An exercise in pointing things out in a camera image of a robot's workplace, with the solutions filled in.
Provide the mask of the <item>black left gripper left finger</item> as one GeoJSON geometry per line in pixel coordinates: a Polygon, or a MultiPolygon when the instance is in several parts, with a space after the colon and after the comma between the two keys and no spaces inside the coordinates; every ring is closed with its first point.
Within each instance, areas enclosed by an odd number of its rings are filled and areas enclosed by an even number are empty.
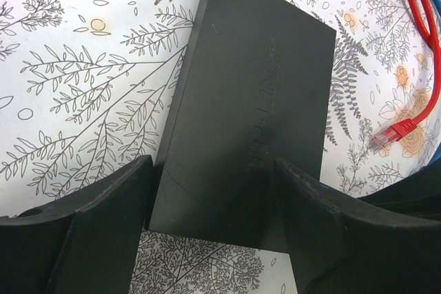
{"type": "Polygon", "coordinates": [[[1,217],[2,293],[128,293],[153,162],[113,174],[15,218],[1,217]]]}

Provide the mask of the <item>black network switch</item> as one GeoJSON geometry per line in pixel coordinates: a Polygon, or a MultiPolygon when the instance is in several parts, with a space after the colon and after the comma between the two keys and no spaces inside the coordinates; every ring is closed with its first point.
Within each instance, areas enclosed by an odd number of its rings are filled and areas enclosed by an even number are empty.
{"type": "Polygon", "coordinates": [[[156,157],[150,231],[287,251],[274,161],[319,177],[335,41],[285,0],[200,0],[156,157]]]}

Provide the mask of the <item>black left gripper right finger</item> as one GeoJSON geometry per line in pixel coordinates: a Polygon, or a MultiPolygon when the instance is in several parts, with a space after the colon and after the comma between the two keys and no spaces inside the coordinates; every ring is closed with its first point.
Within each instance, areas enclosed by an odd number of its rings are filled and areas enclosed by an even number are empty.
{"type": "Polygon", "coordinates": [[[440,163],[354,198],[278,159],[299,293],[439,293],[440,163]]]}

